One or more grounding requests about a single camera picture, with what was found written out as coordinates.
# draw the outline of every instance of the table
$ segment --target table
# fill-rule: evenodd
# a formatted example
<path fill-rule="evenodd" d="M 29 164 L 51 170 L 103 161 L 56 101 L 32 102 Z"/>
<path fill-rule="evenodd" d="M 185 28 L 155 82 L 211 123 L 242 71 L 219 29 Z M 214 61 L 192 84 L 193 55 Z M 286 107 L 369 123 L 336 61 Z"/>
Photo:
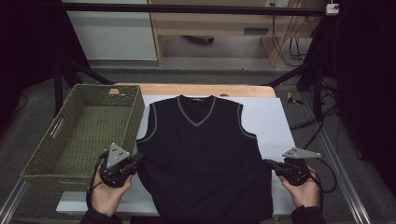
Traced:
<path fill-rule="evenodd" d="M 281 154 L 294 147 L 289 125 L 275 92 L 270 87 L 245 85 L 188 85 L 188 84 L 139 84 L 145 101 L 145 113 L 137 137 L 143 137 L 147 129 L 149 104 L 176 95 L 215 95 L 244 105 L 242 124 L 258 135 L 262 157 L 282 161 Z M 289 193 L 273 175 L 274 215 L 288 215 L 294 209 Z M 86 211 L 85 192 L 65 192 L 57 211 L 68 215 L 82 215 Z M 149 193 L 138 178 L 133 177 L 133 187 L 122 197 L 118 214 L 158 216 Z"/>
<path fill-rule="evenodd" d="M 196 5 L 232 7 L 269 7 L 269 0 L 148 0 L 150 5 Z M 325 8 L 323 0 L 274 1 L 277 7 Z M 157 51 L 158 64 L 163 63 L 164 46 L 169 35 L 209 36 L 257 36 L 260 38 L 271 66 L 276 67 L 282 55 L 279 53 L 290 38 L 312 38 L 318 21 L 306 22 L 305 17 L 265 15 L 220 15 L 195 13 L 151 13 L 151 23 Z"/>

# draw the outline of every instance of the person's arm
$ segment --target person's arm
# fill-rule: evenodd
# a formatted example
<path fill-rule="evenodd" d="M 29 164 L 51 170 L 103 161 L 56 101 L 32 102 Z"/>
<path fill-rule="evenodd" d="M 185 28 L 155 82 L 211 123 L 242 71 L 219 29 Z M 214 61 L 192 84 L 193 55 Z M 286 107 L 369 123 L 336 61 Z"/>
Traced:
<path fill-rule="evenodd" d="M 294 205 L 297 207 L 291 213 L 293 224 L 324 224 L 326 221 L 318 208 L 318 185 L 311 178 L 301 186 L 293 186 L 283 176 L 279 177 L 282 186 L 291 195 Z"/>
<path fill-rule="evenodd" d="M 132 186 L 129 176 L 121 188 L 111 188 L 102 183 L 99 170 L 96 172 L 92 192 L 92 208 L 85 213 L 80 224 L 121 224 L 122 220 L 114 215 L 119 207 L 122 195 Z"/>

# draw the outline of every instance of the white table surface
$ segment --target white table surface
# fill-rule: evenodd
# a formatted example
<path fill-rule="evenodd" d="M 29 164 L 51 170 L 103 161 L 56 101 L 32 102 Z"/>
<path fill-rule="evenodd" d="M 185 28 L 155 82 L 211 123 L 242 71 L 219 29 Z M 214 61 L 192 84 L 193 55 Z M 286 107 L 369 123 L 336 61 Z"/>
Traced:
<path fill-rule="evenodd" d="M 174 96 L 143 96 L 146 107 L 137 138 L 143 137 L 146 133 L 149 104 L 170 97 Z M 242 125 L 245 130 L 257 135 L 262 157 L 274 161 L 283 161 L 282 153 L 294 147 L 294 141 L 280 100 L 278 98 L 261 97 L 221 98 L 244 105 Z M 273 172 L 272 178 L 272 195 L 275 216 L 288 215 L 295 209 L 289 192 L 281 186 L 275 172 Z M 83 215 L 86 210 L 85 192 L 64 192 L 56 209 L 57 212 L 68 215 Z M 122 197 L 117 212 L 139 216 L 158 216 L 151 195 L 143 187 L 137 174 L 133 177 L 133 186 Z"/>

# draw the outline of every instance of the human hand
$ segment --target human hand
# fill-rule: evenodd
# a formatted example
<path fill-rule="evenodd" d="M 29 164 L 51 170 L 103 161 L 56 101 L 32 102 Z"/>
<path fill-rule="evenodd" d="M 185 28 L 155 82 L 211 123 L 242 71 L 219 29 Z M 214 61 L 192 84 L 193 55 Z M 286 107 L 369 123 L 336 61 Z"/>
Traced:
<path fill-rule="evenodd" d="M 92 192 L 92 208 L 108 217 L 112 217 L 119 207 L 122 195 L 132 186 L 132 176 L 130 175 L 123 187 L 111 188 L 102 182 L 99 169 L 96 171 L 93 185 L 96 188 Z"/>
<path fill-rule="evenodd" d="M 310 173 L 315 177 L 315 171 L 309 167 Z M 317 183 L 312 178 L 308 178 L 305 183 L 300 186 L 293 186 L 289 181 L 283 177 L 279 176 L 282 186 L 287 189 L 291 195 L 291 199 L 296 207 L 318 206 L 318 191 L 319 187 Z"/>

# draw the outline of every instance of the woven basket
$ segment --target woven basket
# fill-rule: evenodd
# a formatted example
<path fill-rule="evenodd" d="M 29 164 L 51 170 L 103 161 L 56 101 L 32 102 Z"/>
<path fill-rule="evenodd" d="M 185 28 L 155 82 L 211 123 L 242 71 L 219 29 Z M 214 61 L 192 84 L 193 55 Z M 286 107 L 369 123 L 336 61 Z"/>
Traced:
<path fill-rule="evenodd" d="M 76 85 L 21 178 L 44 190 L 87 190 L 105 148 L 134 150 L 144 108 L 139 86 Z"/>

